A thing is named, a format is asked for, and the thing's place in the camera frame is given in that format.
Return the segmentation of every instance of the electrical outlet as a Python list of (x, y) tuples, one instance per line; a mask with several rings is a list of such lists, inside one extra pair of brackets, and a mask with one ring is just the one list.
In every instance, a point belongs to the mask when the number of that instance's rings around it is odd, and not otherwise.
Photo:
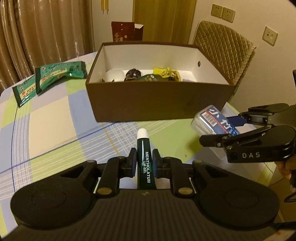
[(277, 36), (278, 34), (275, 31), (271, 30), (268, 27), (265, 27), (262, 39), (274, 46), (274, 44), (276, 43)]
[(213, 4), (212, 5), (211, 15), (212, 16), (215, 16), (215, 17), (218, 17), (218, 18), (221, 18), (222, 17), (222, 11), (223, 11), (223, 7), (222, 6)]
[(223, 8), (222, 12), (222, 19), (228, 21), (228, 22), (233, 22), (235, 16), (235, 11), (229, 8)]

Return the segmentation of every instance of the brown quilted fabric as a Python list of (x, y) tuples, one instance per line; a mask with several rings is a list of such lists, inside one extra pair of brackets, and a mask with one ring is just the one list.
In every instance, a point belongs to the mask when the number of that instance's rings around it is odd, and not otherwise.
[(236, 85), (246, 71), (256, 46), (233, 29), (218, 23), (200, 21), (193, 45), (207, 57), (224, 78)]

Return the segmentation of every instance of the white cap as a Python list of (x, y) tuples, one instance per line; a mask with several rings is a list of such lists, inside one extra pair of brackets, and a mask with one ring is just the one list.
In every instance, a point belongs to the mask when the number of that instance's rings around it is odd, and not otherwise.
[(145, 128), (141, 128), (138, 130), (137, 139), (140, 138), (149, 138), (148, 131)]

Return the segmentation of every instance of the tablecloth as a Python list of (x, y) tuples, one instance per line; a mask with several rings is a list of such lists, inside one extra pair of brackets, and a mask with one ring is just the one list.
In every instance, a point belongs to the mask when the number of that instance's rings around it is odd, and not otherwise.
[[(96, 53), (71, 61), (85, 61), (87, 71)], [(228, 103), (226, 116), (237, 114)], [(274, 164), (229, 164), (209, 148), (200, 146), (190, 127), (191, 119), (126, 123), (97, 123), (85, 88), (85, 79), (58, 81), (48, 91), (18, 108), (12, 88), (0, 97), (0, 234), (16, 227), (10, 211), (12, 195), (25, 185), (60, 172), (85, 160), (104, 163), (127, 156), (136, 147), (139, 128), (149, 132), (151, 148), (162, 156), (191, 163), (200, 159), (238, 175), (268, 184)], [(250, 126), (240, 131), (251, 130)], [(120, 188), (136, 188), (136, 178), (124, 178)]]

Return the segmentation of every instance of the shiny curtain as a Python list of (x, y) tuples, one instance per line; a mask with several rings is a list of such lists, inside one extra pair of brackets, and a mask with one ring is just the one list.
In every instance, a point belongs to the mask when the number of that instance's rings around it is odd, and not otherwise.
[(91, 0), (0, 3), (0, 93), (38, 66), (94, 51)]
[(143, 41), (187, 44), (196, 0), (135, 0), (134, 21)]

